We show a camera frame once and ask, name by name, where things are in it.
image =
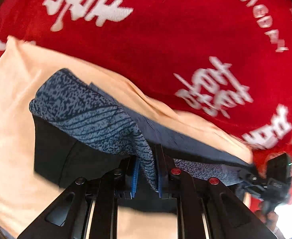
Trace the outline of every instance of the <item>red dot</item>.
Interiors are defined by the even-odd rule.
[[[170,171],[173,175],[179,175],[182,171],[179,168],[174,168]]]
[[[209,179],[209,183],[212,184],[212,185],[217,185],[219,183],[219,179],[215,178],[215,177],[212,177],[212,178]]]

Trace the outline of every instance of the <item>black metal arm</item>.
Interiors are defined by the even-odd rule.
[[[177,199],[179,239],[259,239],[276,236],[217,178],[208,181],[192,178],[175,167],[161,145],[154,150],[162,200]],[[89,239],[115,239],[117,198],[132,198],[132,178],[136,158],[121,162],[120,168],[102,178],[75,180],[18,237],[18,239],[81,239],[90,229]],[[88,219],[95,207],[91,222]],[[56,209],[65,213],[55,222]]]

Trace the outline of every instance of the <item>dark blue fabric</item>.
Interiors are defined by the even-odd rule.
[[[236,156],[233,156],[227,152],[217,150],[196,139],[171,130],[155,121],[146,118],[141,114],[138,114],[137,112],[117,102],[113,97],[111,97],[92,83],[90,84],[90,87],[94,91],[115,102],[125,112],[127,112],[128,115],[131,116],[131,118],[137,123],[139,129],[142,131],[142,134],[147,141],[150,141],[154,144],[160,143],[165,148],[185,152],[190,155],[202,156],[217,163],[228,162],[243,166],[249,166],[249,164],[242,161]]]
[[[152,151],[137,124],[114,101],[93,91],[69,70],[61,69],[51,76],[29,109],[92,148],[138,156],[148,182],[157,190]]]

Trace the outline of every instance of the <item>black mount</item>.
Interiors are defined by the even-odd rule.
[[[267,162],[266,178],[261,178],[257,171],[252,173],[241,169],[239,172],[239,178],[244,181],[243,188],[255,198],[263,200],[261,210],[264,215],[274,211],[279,204],[289,202],[291,168],[291,157],[283,153]]]
[[[175,167],[161,145],[154,149],[162,200],[177,199],[178,239],[275,239],[276,236],[217,178],[191,177]],[[75,180],[18,239],[116,239],[117,199],[134,194],[136,157],[102,178]],[[89,216],[95,206],[91,226]]]

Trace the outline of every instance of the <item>red fabric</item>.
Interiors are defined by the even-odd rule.
[[[259,199],[255,199],[255,198],[251,198],[251,203],[250,203],[250,210],[255,213],[256,210],[260,209],[259,207],[259,203],[261,202],[261,200]]]
[[[83,15],[79,5],[90,0],[60,0],[56,11],[45,1],[5,0],[0,41],[8,35],[34,40],[118,72],[147,96],[193,112],[255,148],[280,151],[291,141],[290,0],[107,0],[123,11],[104,7],[91,19],[101,0],[91,0]],[[61,28],[54,23],[66,1]]]

